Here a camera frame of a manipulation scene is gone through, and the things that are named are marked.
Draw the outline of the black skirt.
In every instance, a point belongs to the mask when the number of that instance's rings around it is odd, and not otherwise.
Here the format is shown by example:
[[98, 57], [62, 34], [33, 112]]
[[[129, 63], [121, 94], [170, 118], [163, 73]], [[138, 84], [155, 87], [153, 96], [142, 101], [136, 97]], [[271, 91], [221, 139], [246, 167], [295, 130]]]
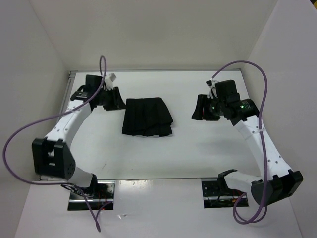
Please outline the black skirt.
[[173, 118], [162, 98], [126, 100], [122, 134], [165, 137], [172, 134], [172, 123]]

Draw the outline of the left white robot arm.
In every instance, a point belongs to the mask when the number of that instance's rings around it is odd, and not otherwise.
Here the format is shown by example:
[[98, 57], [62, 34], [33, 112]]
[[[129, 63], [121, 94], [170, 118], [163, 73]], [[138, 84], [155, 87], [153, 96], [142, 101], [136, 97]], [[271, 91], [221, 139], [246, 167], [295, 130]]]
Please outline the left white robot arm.
[[44, 137], [32, 142], [34, 169], [36, 174], [60, 178], [72, 184], [75, 193], [87, 198], [99, 192], [95, 174], [86, 172], [76, 165], [70, 151], [71, 143], [84, 120], [96, 107], [106, 111], [126, 108], [119, 88], [113, 86], [114, 73], [105, 77], [86, 75], [85, 84], [75, 91], [68, 103], [66, 115]]

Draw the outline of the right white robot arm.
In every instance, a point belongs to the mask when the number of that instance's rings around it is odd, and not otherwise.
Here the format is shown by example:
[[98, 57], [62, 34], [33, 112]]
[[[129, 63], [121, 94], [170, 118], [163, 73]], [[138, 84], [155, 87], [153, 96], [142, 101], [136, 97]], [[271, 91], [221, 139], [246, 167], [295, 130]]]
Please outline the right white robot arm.
[[217, 178], [219, 193], [228, 195], [233, 190], [250, 192], [261, 206], [293, 195], [302, 183], [303, 175], [292, 170], [278, 152], [254, 101], [241, 99], [233, 80], [208, 80], [206, 84], [209, 92], [198, 95], [192, 119], [229, 120], [246, 141], [260, 170], [259, 176], [243, 174], [236, 169], [220, 173]]

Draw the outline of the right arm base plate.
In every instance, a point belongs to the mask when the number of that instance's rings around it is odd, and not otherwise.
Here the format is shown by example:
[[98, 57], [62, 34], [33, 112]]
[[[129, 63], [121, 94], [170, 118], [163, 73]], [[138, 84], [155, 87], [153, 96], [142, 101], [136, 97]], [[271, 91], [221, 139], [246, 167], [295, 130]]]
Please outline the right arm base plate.
[[220, 191], [215, 178], [201, 180], [204, 208], [233, 208], [237, 199], [243, 192], [230, 189], [228, 192]]

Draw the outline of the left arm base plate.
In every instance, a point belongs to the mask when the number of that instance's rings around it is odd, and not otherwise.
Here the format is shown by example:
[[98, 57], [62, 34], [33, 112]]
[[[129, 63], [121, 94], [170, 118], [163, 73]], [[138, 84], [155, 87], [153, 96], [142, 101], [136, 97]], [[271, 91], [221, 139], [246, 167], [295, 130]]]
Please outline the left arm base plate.
[[[94, 195], [87, 195], [86, 198], [93, 211], [113, 210], [114, 207], [114, 180], [99, 180], [98, 189]], [[81, 195], [71, 191], [67, 206], [68, 211], [88, 211], [89, 208]]]

